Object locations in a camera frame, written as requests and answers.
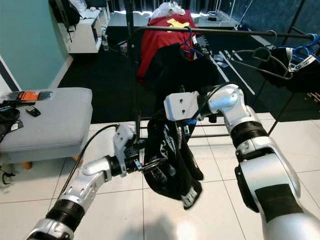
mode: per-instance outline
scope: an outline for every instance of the gray ottoman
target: gray ottoman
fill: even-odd
[[[53,98],[36,102],[40,116],[18,108],[24,127],[8,133],[0,143],[2,164],[76,156],[87,142],[92,91],[80,87],[46,91],[52,91]]]

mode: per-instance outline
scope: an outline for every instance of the black carpet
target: black carpet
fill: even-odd
[[[107,29],[108,42],[112,48],[115,43],[121,42],[128,37],[127,28],[110,26]],[[255,49],[260,47],[250,36],[212,35],[207,36],[213,54],[218,51]],[[142,33],[135,37],[135,51],[137,60],[140,59]],[[134,120],[133,115],[133,77],[128,59],[118,52],[104,51],[101,47],[95,54],[74,54],[73,63],[64,75],[59,88],[83,87],[92,90],[93,114],[91,123],[110,123]],[[245,79],[250,87],[257,93],[263,83],[264,77],[254,69],[250,69],[236,63],[232,63],[239,74]],[[285,88],[276,88],[269,83],[256,101],[256,98],[241,82],[230,67],[223,68],[227,77],[238,84],[246,96],[246,104],[253,106],[258,113],[271,112],[275,117],[290,92]],[[155,96],[139,84],[138,86],[140,109],[142,117],[150,117],[154,112]],[[288,107],[282,121],[299,121],[308,119],[320,119],[319,105],[313,102],[307,95],[296,94]]]

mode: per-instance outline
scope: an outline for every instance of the wooden leg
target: wooden leg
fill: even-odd
[[[24,169],[30,170],[32,168],[32,161],[21,162],[21,165]]]
[[[78,156],[73,156],[72,157],[75,161],[77,161],[78,160]],[[83,164],[84,163],[84,159],[82,158],[81,160],[80,160],[80,164]]]

